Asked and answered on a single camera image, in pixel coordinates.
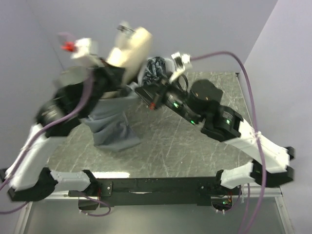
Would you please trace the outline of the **grey pillowcase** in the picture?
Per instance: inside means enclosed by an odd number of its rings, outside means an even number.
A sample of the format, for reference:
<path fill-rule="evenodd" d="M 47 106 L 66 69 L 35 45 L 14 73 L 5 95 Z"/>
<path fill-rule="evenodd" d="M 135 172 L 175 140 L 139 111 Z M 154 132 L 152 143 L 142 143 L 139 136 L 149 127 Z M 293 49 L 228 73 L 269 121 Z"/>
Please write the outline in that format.
<path fill-rule="evenodd" d="M 140 138 L 129 125 L 125 111 L 138 100 L 135 82 L 127 85 L 120 96 L 101 99 L 88 117 L 83 119 L 97 148 L 119 152 L 140 144 Z"/>

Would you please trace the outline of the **cream bear-print pillow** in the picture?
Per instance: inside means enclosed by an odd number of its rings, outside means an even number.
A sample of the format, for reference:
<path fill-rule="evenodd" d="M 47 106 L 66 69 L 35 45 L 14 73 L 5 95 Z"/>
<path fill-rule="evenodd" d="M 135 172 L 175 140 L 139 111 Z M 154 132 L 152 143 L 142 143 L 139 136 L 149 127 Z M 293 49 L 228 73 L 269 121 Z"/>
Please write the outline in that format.
<path fill-rule="evenodd" d="M 123 21 L 117 27 L 118 33 L 115 45 L 103 64 L 124 68 L 120 88 L 125 88 L 137 77 L 142 65 L 152 48 L 153 36 L 143 27 L 133 29 L 128 22 Z"/>

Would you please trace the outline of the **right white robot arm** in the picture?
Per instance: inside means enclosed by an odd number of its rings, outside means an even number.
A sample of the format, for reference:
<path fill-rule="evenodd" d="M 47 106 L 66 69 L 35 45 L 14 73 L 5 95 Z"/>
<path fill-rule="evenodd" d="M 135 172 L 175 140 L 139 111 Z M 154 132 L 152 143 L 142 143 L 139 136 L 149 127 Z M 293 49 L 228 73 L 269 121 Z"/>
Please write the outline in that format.
<path fill-rule="evenodd" d="M 192 125 L 202 123 L 202 134 L 232 145 L 252 158 L 243 166 L 217 172 L 214 190 L 218 194 L 224 195 L 238 185 L 252 182 L 274 188 L 293 181 L 290 161 L 294 158 L 294 148 L 274 144 L 234 109 L 221 105 L 223 92 L 209 80 L 197 80 L 186 91 L 177 82 L 163 79 L 138 87 L 135 92 L 150 109 L 167 106 Z"/>

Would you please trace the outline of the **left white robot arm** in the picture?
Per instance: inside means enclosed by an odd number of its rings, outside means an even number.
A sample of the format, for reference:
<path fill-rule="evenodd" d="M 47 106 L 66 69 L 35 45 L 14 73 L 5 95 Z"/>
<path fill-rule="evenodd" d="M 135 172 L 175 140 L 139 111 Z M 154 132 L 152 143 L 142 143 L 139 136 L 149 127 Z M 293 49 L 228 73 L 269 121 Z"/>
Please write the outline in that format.
<path fill-rule="evenodd" d="M 103 95 L 121 88 L 124 68 L 107 63 L 84 68 L 74 66 L 55 80 L 56 91 L 35 116 L 28 139 L 13 165 L 0 172 L 9 183 L 12 201 L 40 201 L 54 192 L 81 191 L 96 195 L 100 183 L 89 170 L 64 173 L 51 170 L 47 161 L 71 131 L 84 123 L 98 145 L 113 132 L 122 112 L 103 108 Z"/>

